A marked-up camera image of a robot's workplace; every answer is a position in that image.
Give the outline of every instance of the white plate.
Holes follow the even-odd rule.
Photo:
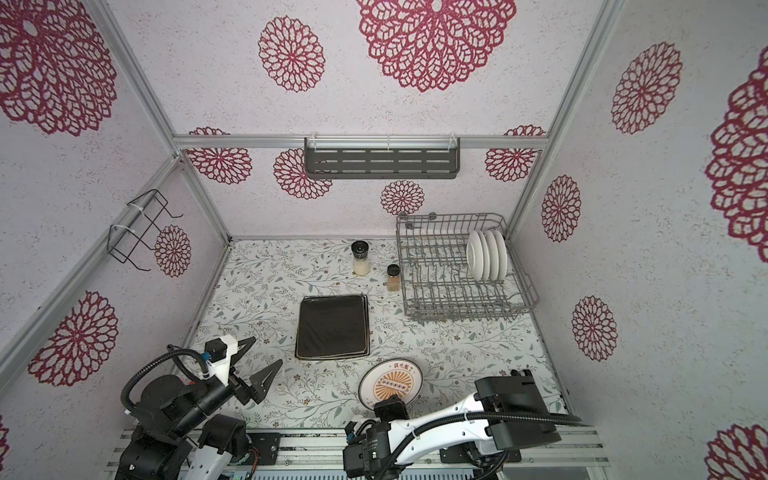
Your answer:
[[[485,241],[485,235],[482,232],[478,232],[478,235],[482,244],[482,279],[487,280],[491,274],[491,252],[488,251],[488,242]]]
[[[504,244],[502,232],[493,230],[493,236],[498,248],[498,279],[503,280],[507,276],[507,246]]]
[[[411,402],[422,388],[422,370],[410,360],[392,359],[381,362],[366,373],[357,390],[360,402],[368,409],[392,395]]]
[[[488,280],[496,280],[498,278],[498,247],[490,230],[485,231],[485,241],[488,243],[488,253],[491,257],[491,271],[488,274]]]
[[[469,276],[475,280],[480,280],[483,266],[482,242],[480,235],[475,231],[469,233],[467,240],[467,265],[469,266]]]

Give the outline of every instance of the spice jar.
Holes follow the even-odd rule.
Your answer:
[[[355,275],[368,275],[371,271],[371,260],[368,258],[368,243],[357,240],[352,244],[352,273]]]
[[[400,266],[397,263],[386,267],[387,284],[386,289],[390,292],[400,290]]]

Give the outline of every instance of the leaf pattern countertop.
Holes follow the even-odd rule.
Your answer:
[[[475,391],[474,381],[530,369],[551,412],[565,408],[529,315],[500,320],[420,325],[402,312],[402,294],[386,289],[386,267],[397,263],[394,239],[367,240],[371,273],[352,274],[353,240],[243,240],[230,258],[197,329],[192,348],[230,334],[256,344],[237,363],[245,379],[283,360],[266,399],[242,406],[231,399],[222,413],[250,428],[342,427],[354,415],[373,415],[357,399],[363,375],[386,359],[414,361],[424,374],[411,416],[445,408]],[[368,296],[367,357],[302,361],[294,357],[299,304],[305,296]]]

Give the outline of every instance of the red flower pattern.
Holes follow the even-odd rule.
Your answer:
[[[394,181],[382,190],[382,207],[392,215],[415,213],[424,204],[424,190],[407,180]]]
[[[541,136],[546,134],[541,127],[520,125],[507,130],[504,135]],[[534,148],[492,148],[485,154],[485,169],[498,180],[505,182],[526,178],[538,152]]]
[[[574,338],[586,356],[600,362],[607,360],[616,348],[614,314],[599,298],[586,296],[576,304],[573,320]]]
[[[80,135],[111,116],[117,72],[91,17],[77,0],[0,8],[0,103],[13,121],[46,134]]]
[[[333,185],[331,180],[313,180],[307,177],[304,150],[301,148],[280,152],[275,159],[274,170],[280,188],[296,198],[309,200],[322,197]]]
[[[192,258],[190,239],[181,228],[168,225],[157,235],[154,259],[160,270],[168,276],[180,276],[187,271]]]
[[[682,69],[674,44],[662,41],[639,54],[616,86],[611,108],[616,128],[633,134],[652,125],[674,98]]]
[[[314,88],[326,70],[317,36],[295,18],[275,18],[266,24],[259,40],[259,57],[270,78],[288,91]]]
[[[731,92],[724,122],[710,138],[712,208],[728,219],[729,235],[757,247],[768,263],[768,47],[746,83]]]
[[[768,478],[768,432],[760,425],[732,425],[708,442],[704,461],[709,480],[765,480]]]
[[[561,175],[552,181],[541,203],[541,224],[553,242],[570,237],[581,215],[581,197],[573,178]]]
[[[27,366],[40,383],[73,386],[109,359],[118,336],[118,318],[99,292],[85,292],[53,336]]]
[[[514,0],[357,0],[360,33],[382,73],[403,87],[445,90],[466,81],[504,41]]]
[[[228,134],[218,128],[201,127],[190,135]],[[190,148],[187,156],[197,171],[220,184],[238,184],[250,175],[250,156],[245,148]]]
[[[2,472],[2,462],[5,460],[5,454],[11,447],[8,446],[8,429],[2,424],[2,415],[0,415],[0,472]]]

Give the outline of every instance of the dish rack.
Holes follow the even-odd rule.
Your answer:
[[[473,230],[507,230],[499,214],[428,214],[397,217],[396,236],[404,313],[420,323],[501,319],[529,313],[538,302],[508,238],[512,268],[503,280],[474,280],[466,260]]]

